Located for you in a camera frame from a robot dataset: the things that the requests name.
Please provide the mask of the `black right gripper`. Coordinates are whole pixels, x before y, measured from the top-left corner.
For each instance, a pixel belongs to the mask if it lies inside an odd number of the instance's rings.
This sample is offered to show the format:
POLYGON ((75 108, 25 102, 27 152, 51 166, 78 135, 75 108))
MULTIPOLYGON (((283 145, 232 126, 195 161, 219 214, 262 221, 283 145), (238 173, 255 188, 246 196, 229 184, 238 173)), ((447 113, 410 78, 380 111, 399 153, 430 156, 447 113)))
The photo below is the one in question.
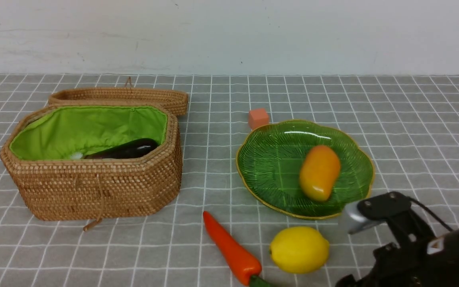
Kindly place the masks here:
POLYGON ((395 243, 386 244, 373 251, 375 265, 361 279, 347 275, 339 279, 337 287, 417 287, 420 283, 418 269, 428 240, 435 238, 431 227, 418 215, 395 215, 380 220, 370 220, 361 215, 351 215, 357 223, 350 224, 349 233, 358 233, 381 223, 386 223, 393 233, 395 243))

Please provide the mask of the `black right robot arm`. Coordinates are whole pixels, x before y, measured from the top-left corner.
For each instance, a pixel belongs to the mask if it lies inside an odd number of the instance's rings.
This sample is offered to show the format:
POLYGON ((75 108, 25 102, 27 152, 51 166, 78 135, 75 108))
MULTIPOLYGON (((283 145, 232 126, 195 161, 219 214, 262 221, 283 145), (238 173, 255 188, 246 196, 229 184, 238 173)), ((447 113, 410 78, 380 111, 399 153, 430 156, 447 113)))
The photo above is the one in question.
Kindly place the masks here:
POLYGON ((439 237, 389 243, 373 251, 375 265, 357 280, 344 276, 337 287, 459 287, 459 229, 439 237))

